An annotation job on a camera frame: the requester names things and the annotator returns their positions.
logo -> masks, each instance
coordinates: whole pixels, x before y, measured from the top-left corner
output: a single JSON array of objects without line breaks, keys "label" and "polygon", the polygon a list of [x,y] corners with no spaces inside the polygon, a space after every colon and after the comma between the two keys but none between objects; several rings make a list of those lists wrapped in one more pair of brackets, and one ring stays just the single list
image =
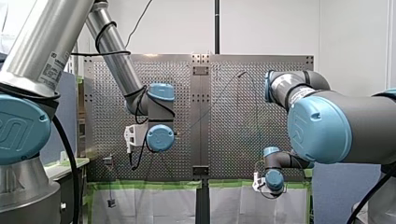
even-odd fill
[{"label": "logo", "polygon": [[0,112],[0,150],[21,151],[33,122]]},{"label": "logo", "polygon": [[290,138],[296,143],[301,144],[304,141],[304,129],[306,127],[306,121],[295,111],[292,113]]}]

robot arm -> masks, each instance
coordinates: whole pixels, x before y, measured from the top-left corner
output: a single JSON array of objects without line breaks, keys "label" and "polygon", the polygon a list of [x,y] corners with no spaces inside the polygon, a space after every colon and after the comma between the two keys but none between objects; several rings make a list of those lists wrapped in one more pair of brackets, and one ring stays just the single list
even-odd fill
[{"label": "robot arm", "polygon": [[[117,24],[108,14],[107,7],[107,0],[97,0],[88,15],[87,26],[95,39],[95,47],[100,53],[128,52],[117,30]],[[129,54],[112,54],[104,58],[125,98],[126,108],[136,116],[148,116],[148,124],[126,127],[128,153],[132,152],[131,146],[143,146],[145,141],[154,151],[169,149],[175,140],[174,88],[162,83],[144,86],[134,70]]]},{"label": "robot arm", "polygon": [[[0,219],[9,223],[61,222],[60,187],[48,180],[38,155],[50,138],[60,97],[57,86],[84,22],[98,51],[106,55],[127,109],[148,116],[148,146],[164,151],[174,142],[174,88],[142,84],[107,13],[107,1],[36,1],[0,72]],[[73,178],[77,223],[78,175]],[[32,219],[25,218],[26,211]]]},{"label": "robot arm", "polygon": [[[327,81],[314,72],[269,72],[265,89],[266,101],[281,105],[289,113],[288,135],[296,153],[293,159],[300,161],[300,164],[284,162],[280,151],[267,148],[264,150],[266,175],[282,167],[307,168],[315,161],[326,164],[396,161],[393,94],[396,92],[347,97],[330,91]],[[271,186],[283,180],[280,172],[276,176],[265,179],[273,192],[277,188]]]}]

black pole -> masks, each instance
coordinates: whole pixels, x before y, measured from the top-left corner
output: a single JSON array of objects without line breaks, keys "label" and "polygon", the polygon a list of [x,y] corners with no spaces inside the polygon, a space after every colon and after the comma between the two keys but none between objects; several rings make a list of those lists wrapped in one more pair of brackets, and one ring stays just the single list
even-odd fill
[{"label": "black pole", "polygon": [[220,54],[220,0],[215,0],[215,54]]}]

label sticker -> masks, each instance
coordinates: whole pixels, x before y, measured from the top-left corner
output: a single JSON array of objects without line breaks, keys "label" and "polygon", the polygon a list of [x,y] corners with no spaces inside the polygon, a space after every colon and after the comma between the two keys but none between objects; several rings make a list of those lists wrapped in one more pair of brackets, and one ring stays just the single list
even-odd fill
[{"label": "label sticker", "polygon": [[301,88],[299,91],[297,91],[296,93],[294,93],[294,95],[291,96],[290,105],[294,105],[294,103],[296,103],[300,99],[304,98],[308,93],[311,93],[313,91],[314,90],[312,90],[311,88],[308,88],[308,87]]},{"label": "label sticker", "polygon": [[41,75],[38,77],[38,81],[55,91],[61,79],[62,71],[66,67],[69,55],[68,52],[65,55],[52,52]]}]

pegboard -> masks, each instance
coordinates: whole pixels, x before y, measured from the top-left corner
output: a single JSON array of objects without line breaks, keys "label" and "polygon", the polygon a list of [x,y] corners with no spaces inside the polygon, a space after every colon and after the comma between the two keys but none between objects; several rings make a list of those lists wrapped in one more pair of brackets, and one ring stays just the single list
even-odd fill
[{"label": "pegboard", "polygon": [[[155,61],[143,55],[132,56],[134,68],[144,84],[152,82],[169,83],[175,87],[177,99],[175,132],[183,133],[172,147],[163,154],[144,151],[142,161],[136,171],[131,170],[126,153],[123,133],[126,126],[134,124],[134,116],[124,108],[124,98],[102,59],[87,59],[85,62],[85,88],[87,108],[86,150],[92,159],[89,166],[90,181],[111,179],[187,180],[191,179],[190,151],[190,73],[189,56],[179,56],[171,60],[166,56]],[[134,163],[140,147],[134,149]],[[112,154],[115,165],[109,171],[102,158]]]},{"label": "pegboard", "polygon": [[[291,149],[285,109],[264,102],[264,74],[312,70],[313,58],[215,55],[211,65],[210,178],[252,178],[266,147]],[[282,172],[288,180],[303,178],[296,169]]]},{"label": "pegboard", "polygon": [[[165,82],[175,86],[176,143],[162,154],[150,154],[145,150],[139,169],[132,171],[123,132],[125,126],[134,124],[134,117],[124,109],[124,99],[105,61],[87,58],[84,83],[86,154],[92,159],[89,181],[116,178],[191,180],[194,155],[191,152],[191,125],[195,124],[191,120],[191,85],[196,85],[191,83],[191,55],[131,57],[144,84]],[[277,105],[263,101],[263,77],[269,69],[312,69],[312,62],[310,56],[211,56],[211,88],[207,93],[211,103],[207,115],[209,125],[205,130],[208,132],[205,140],[208,148],[203,150],[204,156],[208,157],[210,178],[251,178],[254,163],[262,158],[265,147],[278,146],[290,150],[286,113]],[[241,71],[247,73],[234,78]],[[134,161],[139,150],[134,150]],[[111,171],[102,162],[102,158],[110,154],[115,158],[115,167]],[[288,170],[285,175],[287,179],[294,179],[301,173]]]}]

